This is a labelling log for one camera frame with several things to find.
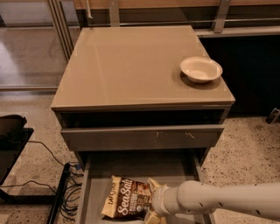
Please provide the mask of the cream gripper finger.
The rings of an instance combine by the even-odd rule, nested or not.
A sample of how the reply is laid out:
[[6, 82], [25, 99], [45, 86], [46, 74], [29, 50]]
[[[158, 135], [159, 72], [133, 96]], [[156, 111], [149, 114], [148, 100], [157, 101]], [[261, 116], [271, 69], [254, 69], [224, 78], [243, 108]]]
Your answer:
[[164, 187], [165, 185], [161, 185], [153, 178], [148, 178], [148, 184], [150, 186], [150, 190], [154, 193], [158, 188]]
[[149, 211], [144, 218], [144, 224], [166, 224], [166, 218], [160, 217], [154, 211]]

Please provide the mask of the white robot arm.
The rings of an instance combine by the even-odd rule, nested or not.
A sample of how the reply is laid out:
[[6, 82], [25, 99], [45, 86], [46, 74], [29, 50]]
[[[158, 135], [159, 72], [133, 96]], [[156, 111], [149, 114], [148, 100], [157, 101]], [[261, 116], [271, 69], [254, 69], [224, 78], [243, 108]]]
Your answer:
[[154, 185], [145, 224], [165, 224], [170, 216], [211, 214], [216, 209], [234, 211], [273, 221], [280, 220], [280, 184], [215, 186], [187, 180], [178, 186]]

